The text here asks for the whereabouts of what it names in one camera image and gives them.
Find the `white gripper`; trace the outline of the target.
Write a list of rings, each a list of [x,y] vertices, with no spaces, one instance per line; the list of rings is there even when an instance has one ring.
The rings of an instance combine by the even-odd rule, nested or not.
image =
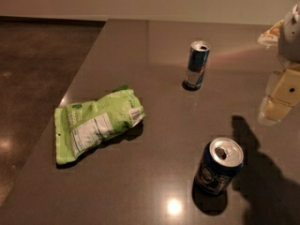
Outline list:
[[[258,42],[264,46],[278,45],[278,58],[286,67],[269,77],[266,96],[262,99],[258,120],[263,125],[280,122],[300,101],[300,3],[281,20],[263,32]]]

